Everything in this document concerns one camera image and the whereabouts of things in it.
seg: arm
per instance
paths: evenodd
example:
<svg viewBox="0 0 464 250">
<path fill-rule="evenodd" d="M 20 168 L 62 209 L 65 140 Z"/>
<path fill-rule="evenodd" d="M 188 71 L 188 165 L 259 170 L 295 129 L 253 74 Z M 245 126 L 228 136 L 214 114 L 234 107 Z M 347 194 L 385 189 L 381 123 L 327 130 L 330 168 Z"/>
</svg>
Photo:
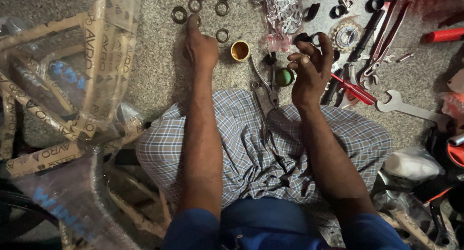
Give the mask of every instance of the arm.
<svg viewBox="0 0 464 250">
<path fill-rule="evenodd" d="M 212 101 L 212 71 L 218 43 L 197 27 L 198 15 L 188 20 L 187 49 L 194 64 L 184 147 L 184 187 L 178 211 L 201 208 L 220 217 L 222 200 L 222 143 Z"/>
<path fill-rule="evenodd" d="M 340 223 L 356 213 L 376 214 L 363 179 L 335 139 L 319 106 L 319 99 L 331 78 L 334 52 L 327 35 L 319 36 L 322 53 L 313 45 L 298 42 L 303 53 L 288 57 L 289 69 L 298 77 L 292 90 L 304 134 L 304 144 L 316 185 L 330 203 Z"/>
</svg>

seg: finger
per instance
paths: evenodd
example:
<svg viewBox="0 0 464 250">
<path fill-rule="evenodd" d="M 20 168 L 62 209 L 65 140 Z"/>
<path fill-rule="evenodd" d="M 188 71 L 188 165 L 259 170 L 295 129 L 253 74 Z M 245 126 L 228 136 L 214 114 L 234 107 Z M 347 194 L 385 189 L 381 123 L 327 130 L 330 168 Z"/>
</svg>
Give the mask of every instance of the finger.
<svg viewBox="0 0 464 250">
<path fill-rule="evenodd" d="M 287 64 L 287 68 L 296 71 L 298 69 L 298 63 L 297 62 L 291 62 Z"/>
<path fill-rule="evenodd" d="M 313 63 L 321 61 L 321 52 L 314 45 L 307 42 L 298 42 L 297 48 L 304 54 L 311 57 Z"/>
<path fill-rule="evenodd" d="M 298 60 L 301 56 L 302 54 L 300 53 L 293 53 L 287 57 L 287 60 L 289 60 L 290 62 L 293 62 L 293 61 Z"/>
<path fill-rule="evenodd" d="M 310 61 L 310 58 L 306 55 L 301 56 L 298 59 L 298 69 L 296 70 L 298 75 L 304 75 L 304 77 L 312 77 L 319 75 L 314 64 Z"/>
<path fill-rule="evenodd" d="M 322 50 L 322 70 L 325 71 L 325 75 L 327 75 L 330 74 L 332 70 L 332 64 L 334 63 L 334 50 L 327 34 L 321 33 L 319 35 L 319 42 L 321 44 Z"/>
<path fill-rule="evenodd" d="M 198 14 L 193 14 L 189 16 L 188 24 L 187 24 L 188 35 L 201 34 L 200 30 L 198 30 L 198 23 L 197 23 L 199 19 L 200 19 L 200 16 Z"/>
</svg>

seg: blue shirt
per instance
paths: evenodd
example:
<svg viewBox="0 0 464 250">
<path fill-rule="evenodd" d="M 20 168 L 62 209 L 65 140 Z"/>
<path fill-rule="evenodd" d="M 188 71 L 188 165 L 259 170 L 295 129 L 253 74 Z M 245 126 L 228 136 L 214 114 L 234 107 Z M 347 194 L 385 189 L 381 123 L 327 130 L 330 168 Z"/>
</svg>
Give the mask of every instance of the blue shirt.
<svg viewBox="0 0 464 250">
<path fill-rule="evenodd" d="M 381 217 L 362 213 L 341 228 L 350 250 L 409 250 L 395 229 Z M 163 250 L 327 250 L 321 234 L 300 207 L 275 198 L 237 200 L 221 213 L 221 223 L 209 211 L 177 213 Z"/>
</svg>

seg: person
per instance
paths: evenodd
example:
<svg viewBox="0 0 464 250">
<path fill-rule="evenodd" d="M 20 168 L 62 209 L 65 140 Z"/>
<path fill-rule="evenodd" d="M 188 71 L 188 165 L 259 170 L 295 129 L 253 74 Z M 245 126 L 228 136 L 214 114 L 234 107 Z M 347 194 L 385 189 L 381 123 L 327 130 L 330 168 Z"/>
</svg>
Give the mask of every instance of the person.
<svg viewBox="0 0 464 250">
<path fill-rule="evenodd" d="M 189 17 L 186 36 L 190 100 L 154 121 L 136 148 L 176 208 L 162 249 L 329 249 L 298 204 L 313 220 L 325 217 L 326 228 L 338 219 L 347 249 L 408 249 L 369 197 L 391 153 L 388 133 L 354 112 L 319 105 L 334 55 L 327 35 L 319 37 L 322 53 L 297 43 L 300 53 L 288 56 L 297 73 L 293 105 L 266 118 L 253 92 L 213 93 L 218 44 L 199 32 L 197 19 Z"/>
</svg>

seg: shirt sleeve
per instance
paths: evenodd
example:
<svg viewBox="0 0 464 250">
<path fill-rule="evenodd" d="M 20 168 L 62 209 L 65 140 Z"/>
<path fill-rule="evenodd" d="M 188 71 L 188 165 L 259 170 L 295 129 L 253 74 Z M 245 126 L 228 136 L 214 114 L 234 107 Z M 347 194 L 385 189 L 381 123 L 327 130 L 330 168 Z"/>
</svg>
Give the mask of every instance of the shirt sleeve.
<svg viewBox="0 0 464 250">
<path fill-rule="evenodd" d="M 349 250 L 410 250 L 389 223 L 370 213 L 356 214 L 350 223 L 342 226 L 341 235 Z"/>
<path fill-rule="evenodd" d="M 219 240 L 219 221 L 207 210 L 187 209 L 174 216 L 164 237 L 163 250 L 213 250 Z"/>
</svg>

